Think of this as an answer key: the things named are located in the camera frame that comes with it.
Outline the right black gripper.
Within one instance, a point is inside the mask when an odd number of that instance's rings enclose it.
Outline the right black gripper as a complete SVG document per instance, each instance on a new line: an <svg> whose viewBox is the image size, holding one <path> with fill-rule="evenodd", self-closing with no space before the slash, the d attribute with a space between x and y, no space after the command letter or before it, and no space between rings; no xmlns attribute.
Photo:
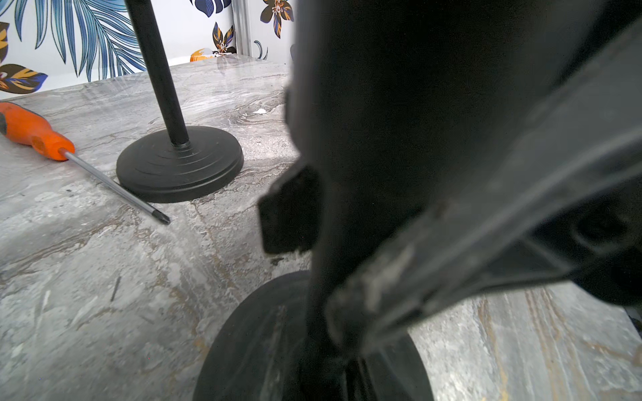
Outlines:
<svg viewBox="0 0 642 401"><path fill-rule="evenodd" d="M641 301L641 4L526 1L474 58L435 207L334 292L329 337L366 354L468 297L571 280Z"/></svg>

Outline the black round base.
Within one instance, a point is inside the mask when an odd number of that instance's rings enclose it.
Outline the black round base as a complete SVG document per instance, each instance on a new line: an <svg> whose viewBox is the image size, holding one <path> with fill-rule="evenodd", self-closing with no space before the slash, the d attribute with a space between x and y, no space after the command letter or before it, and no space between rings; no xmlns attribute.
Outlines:
<svg viewBox="0 0 642 401"><path fill-rule="evenodd" d="M350 362L331 386L305 391L305 301L309 272L285 274L251 293L207 354L195 400L432 400L409 335Z"/></svg>
<svg viewBox="0 0 642 401"><path fill-rule="evenodd" d="M242 170L238 140L225 130L188 126L187 144L173 145L166 130L127 146L116 163L120 185L146 202L188 202L231 183Z"/></svg>

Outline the black stand pole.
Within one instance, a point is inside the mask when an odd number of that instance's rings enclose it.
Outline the black stand pole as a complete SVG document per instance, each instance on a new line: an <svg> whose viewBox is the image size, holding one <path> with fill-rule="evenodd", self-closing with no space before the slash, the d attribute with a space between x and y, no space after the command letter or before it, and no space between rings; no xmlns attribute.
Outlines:
<svg viewBox="0 0 642 401"><path fill-rule="evenodd" d="M260 200L267 251L311 250L304 340L287 400L430 400L407 334L369 354L330 338L325 309L379 245L426 202L421 110L440 56L440 1L299 6L286 121L298 162Z"/></svg>
<svg viewBox="0 0 642 401"><path fill-rule="evenodd" d="M151 1L125 0L125 6L170 141L178 149L186 148L190 144L190 138Z"/></svg>

